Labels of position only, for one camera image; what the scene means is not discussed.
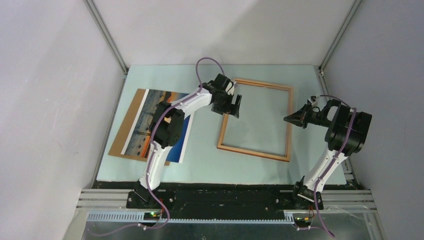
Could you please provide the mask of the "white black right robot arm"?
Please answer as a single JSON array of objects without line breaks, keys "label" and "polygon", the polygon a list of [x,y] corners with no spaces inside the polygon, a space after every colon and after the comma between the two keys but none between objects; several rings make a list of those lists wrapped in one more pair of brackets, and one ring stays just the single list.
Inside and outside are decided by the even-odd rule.
[{"label": "white black right robot arm", "polygon": [[304,209],[319,198],[334,170],[364,146],[373,116],[356,111],[338,99],[330,99],[323,108],[312,96],[298,111],[284,117],[284,121],[305,129],[317,125],[327,129],[326,148],[315,166],[294,185],[291,204]]}]

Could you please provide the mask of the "wooden picture frame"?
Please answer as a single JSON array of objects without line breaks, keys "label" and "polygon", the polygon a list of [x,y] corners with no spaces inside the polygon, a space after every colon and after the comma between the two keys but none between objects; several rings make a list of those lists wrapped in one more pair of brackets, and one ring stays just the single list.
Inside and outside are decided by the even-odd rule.
[{"label": "wooden picture frame", "polygon": [[294,87],[236,78],[242,95],[240,117],[224,115],[217,148],[238,154],[289,162],[292,126],[283,118],[294,111]]}]

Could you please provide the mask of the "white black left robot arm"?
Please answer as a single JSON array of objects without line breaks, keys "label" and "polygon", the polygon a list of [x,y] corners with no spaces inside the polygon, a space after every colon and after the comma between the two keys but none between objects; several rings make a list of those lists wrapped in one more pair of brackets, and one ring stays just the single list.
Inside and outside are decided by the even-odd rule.
[{"label": "white black left robot arm", "polygon": [[211,106],[212,112],[239,117],[242,96],[235,95],[237,83],[219,73],[214,80],[203,82],[187,96],[173,101],[161,101],[154,113],[150,130],[149,152],[146,167],[134,191],[145,208],[158,202],[154,192],[160,183],[165,161],[171,149],[183,136],[185,119],[195,111]]}]

